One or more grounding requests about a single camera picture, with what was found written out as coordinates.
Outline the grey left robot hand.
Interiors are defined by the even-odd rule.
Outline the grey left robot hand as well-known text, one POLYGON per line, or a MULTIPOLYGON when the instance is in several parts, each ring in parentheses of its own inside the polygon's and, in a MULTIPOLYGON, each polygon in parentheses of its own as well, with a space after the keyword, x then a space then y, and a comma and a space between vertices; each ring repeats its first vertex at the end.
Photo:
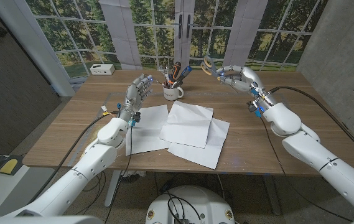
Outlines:
POLYGON ((130 84, 126 91, 125 101, 121 107, 119 118, 126 122, 132 119, 133 115, 141 109, 143 101, 150 94, 152 82, 152 75, 142 73, 130 84))

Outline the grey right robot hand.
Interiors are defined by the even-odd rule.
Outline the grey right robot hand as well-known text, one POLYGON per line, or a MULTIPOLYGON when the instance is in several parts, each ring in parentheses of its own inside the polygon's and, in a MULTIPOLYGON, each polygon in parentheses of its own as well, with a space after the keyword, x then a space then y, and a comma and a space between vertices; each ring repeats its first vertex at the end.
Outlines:
POLYGON ((218 80, 232 88, 247 92, 255 97, 267 95, 257 73, 249 67, 229 65, 216 70, 218 80))

